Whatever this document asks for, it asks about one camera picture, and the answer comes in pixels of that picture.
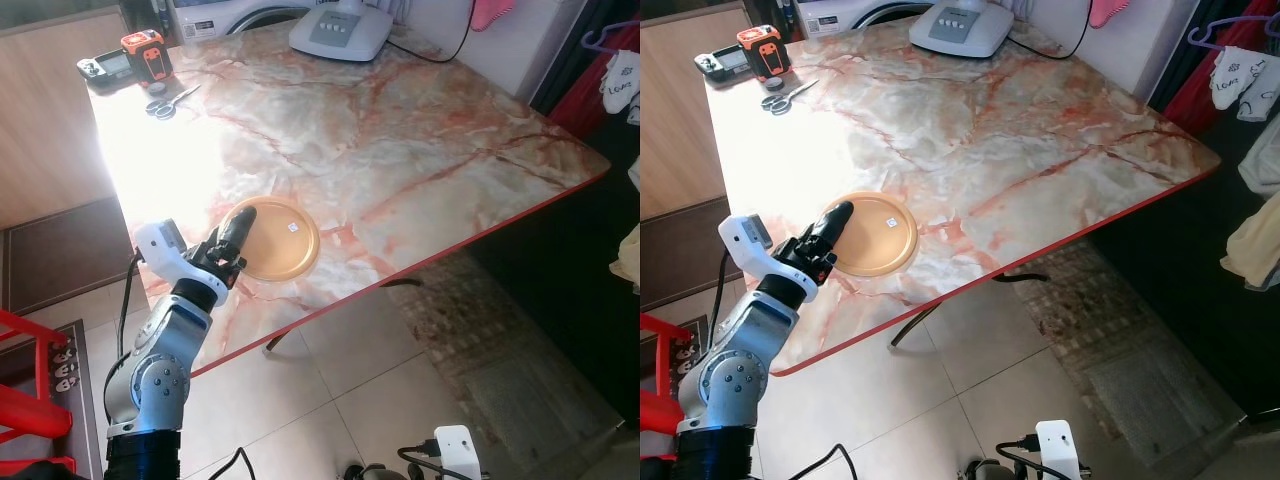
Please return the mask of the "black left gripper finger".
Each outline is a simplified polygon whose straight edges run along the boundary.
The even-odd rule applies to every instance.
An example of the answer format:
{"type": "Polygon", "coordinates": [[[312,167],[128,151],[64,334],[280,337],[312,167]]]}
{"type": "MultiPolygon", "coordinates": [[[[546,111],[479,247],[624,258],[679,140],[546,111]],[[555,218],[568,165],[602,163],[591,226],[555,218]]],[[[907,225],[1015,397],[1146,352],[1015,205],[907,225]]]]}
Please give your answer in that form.
{"type": "Polygon", "coordinates": [[[808,229],[803,242],[806,253],[829,253],[844,233],[844,202],[828,209],[808,229]]]}
{"type": "Polygon", "coordinates": [[[247,241],[247,209],[241,209],[225,225],[220,227],[216,243],[212,247],[214,257],[239,257],[247,241]]]}
{"type": "Polygon", "coordinates": [[[241,252],[256,220],[256,207],[241,209],[228,221],[228,260],[241,262],[241,252]]]}
{"type": "Polygon", "coordinates": [[[838,201],[820,218],[820,253],[832,253],[845,227],[847,225],[854,206],[851,201],[838,201]]]}

